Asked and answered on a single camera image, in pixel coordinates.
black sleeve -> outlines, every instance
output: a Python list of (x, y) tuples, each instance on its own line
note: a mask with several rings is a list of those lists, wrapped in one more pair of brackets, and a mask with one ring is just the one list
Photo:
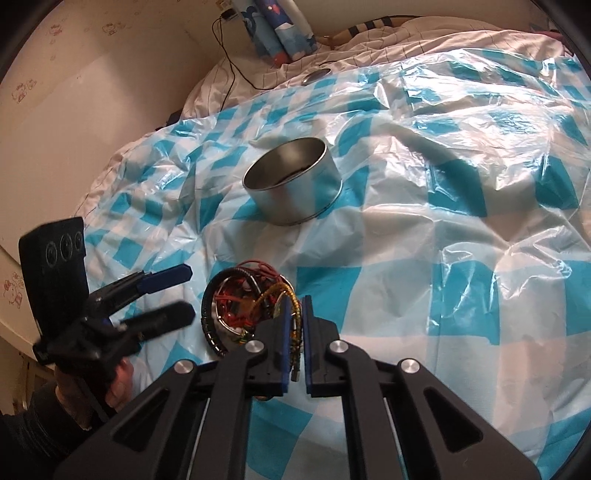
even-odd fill
[(66, 413), (50, 382), (33, 394), (29, 410), (3, 415), (0, 422), (0, 472), (10, 480), (50, 479), (56, 466), (91, 432)]

metal tin can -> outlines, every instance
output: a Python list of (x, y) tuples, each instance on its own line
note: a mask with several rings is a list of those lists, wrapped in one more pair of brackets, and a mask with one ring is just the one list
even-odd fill
[(242, 179), (263, 215), (275, 225), (295, 225), (324, 212), (339, 196), (343, 180), (327, 145), (298, 138), (264, 154)]

hello kitty sticker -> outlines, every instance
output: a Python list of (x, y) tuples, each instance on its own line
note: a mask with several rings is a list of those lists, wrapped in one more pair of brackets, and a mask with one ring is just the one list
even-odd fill
[(12, 273), (10, 280), (4, 280), (4, 298), (8, 300), (10, 305), (21, 308), (22, 303), (22, 289), (25, 288), (25, 283), (22, 276), (16, 272)]

cartoon print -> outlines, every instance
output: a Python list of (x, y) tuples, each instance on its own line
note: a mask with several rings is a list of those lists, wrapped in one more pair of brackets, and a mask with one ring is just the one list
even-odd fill
[(22, 100), (27, 96), (27, 87), (24, 83), (19, 83), (12, 92), (12, 99), (16, 103), (21, 103)]
[(19, 275), (16, 272), (12, 272), (12, 283), (18, 288), (25, 288), (25, 281), (22, 279), (22, 275)]
[(124, 28), (125, 28), (125, 24), (123, 24), (121, 22), (117, 22), (115, 24), (107, 23), (106, 25), (102, 26), (102, 31), (105, 32), (108, 36), (111, 36), (111, 35), (116, 34), (119, 30), (122, 30)]
[(258, 12), (256, 7), (253, 7), (253, 6), (247, 7), (246, 11), (242, 12), (242, 16), (243, 16), (242, 21), (244, 22), (244, 26), (246, 27), (246, 31), (251, 36), (251, 38), (255, 36), (255, 32), (256, 32), (256, 22), (255, 22), (255, 18), (254, 18), (255, 14), (258, 14), (259, 17), (261, 16), (261, 14)]
[(63, 31), (64, 30), (62, 29), (62, 27), (59, 23), (53, 24), (52, 26), (49, 27), (49, 34), (54, 37), (58, 36)]
[(10, 305), (16, 305), (18, 309), (21, 308), (22, 293), (18, 291), (18, 285), (10, 280), (4, 281), (4, 298), (8, 300)]
[(275, 0), (262, 0), (261, 3), (264, 8), (275, 14), (272, 17), (272, 20), (267, 18), (273, 28), (288, 28), (287, 25), (294, 24), (291, 21), (291, 18), (285, 13), (285, 11), (277, 4)]

bed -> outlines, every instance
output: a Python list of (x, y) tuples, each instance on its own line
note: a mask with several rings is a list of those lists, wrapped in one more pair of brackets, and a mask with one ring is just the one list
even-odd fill
[[(551, 478), (591, 419), (591, 84), (577, 59), (546, 35), (426, 17), (279, 70), (234, 61), (273, 90), (238, 76), (220, 112), (221, 61), (80, 202), (91, 289), (186, 262), (190, 283), (120, 318), (198, 306), (212, 275), (260, 258), (374, 358), (425, 363)], [(311, 222), (268, 225), (242, 175), (307, 135), (331, 146), (343, 193)], [(199, 325), (144, 346), (137, 391), (181, 358), (215, 359)], [(247, 478), (346, 478), (340, 403), (304, 392), (255, 402)]]

